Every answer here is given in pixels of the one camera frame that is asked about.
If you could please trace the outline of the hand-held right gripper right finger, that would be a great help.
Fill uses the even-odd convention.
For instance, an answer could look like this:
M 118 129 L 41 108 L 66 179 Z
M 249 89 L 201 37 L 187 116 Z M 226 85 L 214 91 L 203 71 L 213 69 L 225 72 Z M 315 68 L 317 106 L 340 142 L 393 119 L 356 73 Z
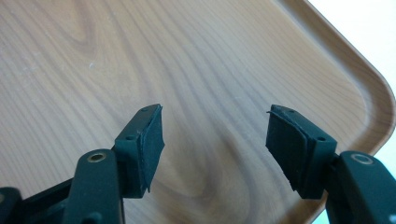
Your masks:
M 320 199 L 337 141 L 294 109 L 271 105 L 269 114 L 266 147 L 301 198 Z

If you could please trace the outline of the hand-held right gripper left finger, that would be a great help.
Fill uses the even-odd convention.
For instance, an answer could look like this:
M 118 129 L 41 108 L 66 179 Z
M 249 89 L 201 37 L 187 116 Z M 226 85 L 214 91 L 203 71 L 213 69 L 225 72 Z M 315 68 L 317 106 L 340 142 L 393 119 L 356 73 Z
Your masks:
M 164 148 L 163 107 L 149 105 L 137 111 L 115 139 L 123 198 L 142 198 L 150 191 Z

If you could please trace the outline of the wooden tray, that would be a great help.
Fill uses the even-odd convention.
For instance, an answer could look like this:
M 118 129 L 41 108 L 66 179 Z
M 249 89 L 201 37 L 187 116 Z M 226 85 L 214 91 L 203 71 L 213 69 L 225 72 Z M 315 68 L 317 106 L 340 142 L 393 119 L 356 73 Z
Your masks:
M 0 0 L 0 187 L 31 196 L 163 108 L 134 224 L 307 223 L 267 150 L 272 105 L 339 151 L 377 152 L 396 125 L 385 79 L 306 0 Z

